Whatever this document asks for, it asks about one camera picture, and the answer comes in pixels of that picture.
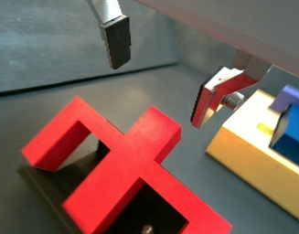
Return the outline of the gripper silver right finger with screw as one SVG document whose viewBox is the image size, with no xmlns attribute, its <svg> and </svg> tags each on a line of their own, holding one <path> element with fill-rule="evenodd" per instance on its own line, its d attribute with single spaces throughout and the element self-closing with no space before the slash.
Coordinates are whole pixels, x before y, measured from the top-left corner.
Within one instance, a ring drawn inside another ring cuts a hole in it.
<svg viewBox="0 0 299 234">
<path fill-rule="evenodd" d="M 201 85 L 191 115 L 195 128 L 202 127 L 222 106 L 238 108 L 245 100 L 241 91 L 262 80 L 270 68 L 269 62 L 237 51 L 233 67 L 221 67 Z"/>
</svg>

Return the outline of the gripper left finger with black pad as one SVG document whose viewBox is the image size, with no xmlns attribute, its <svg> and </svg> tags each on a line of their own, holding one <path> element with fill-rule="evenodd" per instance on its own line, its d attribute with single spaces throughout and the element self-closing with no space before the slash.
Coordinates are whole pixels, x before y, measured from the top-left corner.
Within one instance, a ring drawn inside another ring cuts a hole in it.
<svg viewBox="0 0 299 234">
<path fill-rule="evenodd" d="M 110 67 L 119 69 L 131 59 L 130 17 L 119 0 L 87 0 L 106 42 Z"/>
</svg>

